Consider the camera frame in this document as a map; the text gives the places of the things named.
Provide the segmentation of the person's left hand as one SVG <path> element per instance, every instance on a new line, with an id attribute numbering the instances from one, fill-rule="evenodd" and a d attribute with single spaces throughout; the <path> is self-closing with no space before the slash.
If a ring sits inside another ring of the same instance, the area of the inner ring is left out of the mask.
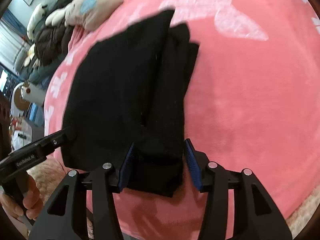
<path id="1" fill-rule="evenodd" d="M 14 219 L 21 220 L 20 217 L 24 215 L 22 208 L 3 191 L 1 191 L 1 205 L 4 211 Z M 26 208 L 26 216 L 32 220 L 37 219 L 43 208 L 40 191 L 30 175 L 28 175 L 28 192 L 23 199 L 23 205 Z"/>

